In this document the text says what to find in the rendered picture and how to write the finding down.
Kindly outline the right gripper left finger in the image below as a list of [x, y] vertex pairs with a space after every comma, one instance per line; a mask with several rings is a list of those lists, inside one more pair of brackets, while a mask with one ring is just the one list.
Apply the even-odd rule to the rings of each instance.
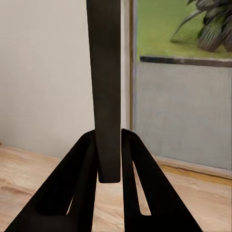
[[83, 134], [5, 232], [92, 232], [95, 129]]

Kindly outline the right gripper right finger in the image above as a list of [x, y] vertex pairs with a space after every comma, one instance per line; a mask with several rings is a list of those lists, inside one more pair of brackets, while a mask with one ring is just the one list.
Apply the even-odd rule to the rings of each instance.
[[[135, 164], [151, 216], [140, 213]], [[121, 130], [125, 232], [203, 232], [139, 136]]]

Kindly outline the poster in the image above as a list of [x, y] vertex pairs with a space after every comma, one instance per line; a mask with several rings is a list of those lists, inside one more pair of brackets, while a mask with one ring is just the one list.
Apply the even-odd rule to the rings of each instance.
[[86, 0], [98, 176], [121, 180], [121, 0]]

